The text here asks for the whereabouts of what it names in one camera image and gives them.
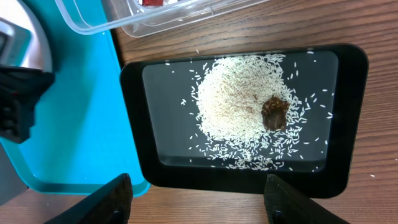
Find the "pile of white rice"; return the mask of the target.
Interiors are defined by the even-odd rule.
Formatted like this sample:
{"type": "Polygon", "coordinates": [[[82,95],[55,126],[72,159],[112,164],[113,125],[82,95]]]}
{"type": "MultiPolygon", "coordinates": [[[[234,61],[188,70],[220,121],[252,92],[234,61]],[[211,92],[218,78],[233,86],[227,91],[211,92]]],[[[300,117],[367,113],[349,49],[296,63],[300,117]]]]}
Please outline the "pile of white rice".
{"type": "Polygon", "coordinates": [[[316,172],[326,164],[336,57],[330,52],[223,57],[190,69],[160,150],[172,166],[316,172]],[[288,101],[287,127],[270,131],[263,104],[288,101]]]}

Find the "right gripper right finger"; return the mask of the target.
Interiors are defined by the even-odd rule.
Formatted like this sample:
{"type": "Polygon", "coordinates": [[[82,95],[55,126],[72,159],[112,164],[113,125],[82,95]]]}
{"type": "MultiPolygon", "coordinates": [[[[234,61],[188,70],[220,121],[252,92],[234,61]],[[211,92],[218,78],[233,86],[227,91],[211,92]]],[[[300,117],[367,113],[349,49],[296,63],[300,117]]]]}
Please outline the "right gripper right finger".
{"type": "Polygon", "coordinates": [[[348,224],[274,174],[267,176],[264,206],[270,224],[348,224]]]}

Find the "brown food scrap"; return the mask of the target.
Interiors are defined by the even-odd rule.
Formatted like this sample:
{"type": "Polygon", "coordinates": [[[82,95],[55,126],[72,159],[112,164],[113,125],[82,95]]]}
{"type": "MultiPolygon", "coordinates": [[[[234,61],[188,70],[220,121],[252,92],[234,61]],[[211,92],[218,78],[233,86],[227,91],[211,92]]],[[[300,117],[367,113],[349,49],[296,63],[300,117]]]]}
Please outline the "brown food scrap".
{"type": "Polygon", "coordinates": [[[288,101],[272,96],[262,106],[261,115],[264,127],[270,131],[284,131],[287,127],[289,107],[288,101]]]}

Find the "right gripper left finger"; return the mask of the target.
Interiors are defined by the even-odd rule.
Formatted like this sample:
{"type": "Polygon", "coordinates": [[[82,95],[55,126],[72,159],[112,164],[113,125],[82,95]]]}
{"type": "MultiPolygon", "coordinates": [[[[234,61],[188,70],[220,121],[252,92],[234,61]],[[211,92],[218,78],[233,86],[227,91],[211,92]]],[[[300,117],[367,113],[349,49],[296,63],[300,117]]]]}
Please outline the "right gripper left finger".
{"type": "Polygon", "coordinates": [[[130,176],[123,173],[45,224],[127,224],[132,199],[130,176]]]}

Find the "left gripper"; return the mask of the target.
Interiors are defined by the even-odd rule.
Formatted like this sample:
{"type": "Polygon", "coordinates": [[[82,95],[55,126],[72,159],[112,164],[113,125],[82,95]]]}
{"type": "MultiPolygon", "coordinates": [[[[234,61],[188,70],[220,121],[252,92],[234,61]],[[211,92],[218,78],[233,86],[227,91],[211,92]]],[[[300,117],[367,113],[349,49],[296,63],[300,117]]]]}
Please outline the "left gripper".
{"type": "Polygon", "coordinates": [[[35,106],[54,81],[52,72],[1,66],[1,137],[18,144],[30,138],[35,106]]]}

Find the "red snack wrapper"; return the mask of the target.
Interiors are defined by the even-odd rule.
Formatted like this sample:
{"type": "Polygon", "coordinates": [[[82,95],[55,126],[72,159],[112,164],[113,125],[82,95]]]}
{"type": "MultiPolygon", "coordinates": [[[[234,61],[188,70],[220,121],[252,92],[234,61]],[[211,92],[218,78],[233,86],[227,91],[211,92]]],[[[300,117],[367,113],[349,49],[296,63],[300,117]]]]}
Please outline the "red snack wrapper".
{"type": "Polygon", "coordinates": [[[164,0],[139,0],[139,4],[144,7],[161,7],[164,0]]]}

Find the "white round plate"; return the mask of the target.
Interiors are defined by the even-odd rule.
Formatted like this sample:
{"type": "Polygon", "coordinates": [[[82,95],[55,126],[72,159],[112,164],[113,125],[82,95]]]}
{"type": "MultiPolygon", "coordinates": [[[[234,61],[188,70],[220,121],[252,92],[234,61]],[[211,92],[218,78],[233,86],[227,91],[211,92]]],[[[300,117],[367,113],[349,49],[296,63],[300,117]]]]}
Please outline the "white round plate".
{"type": "Polygon", "coordinates": [[[1,0],[1,65],[53,71],[45,32],[21,0],[1,0]]]}

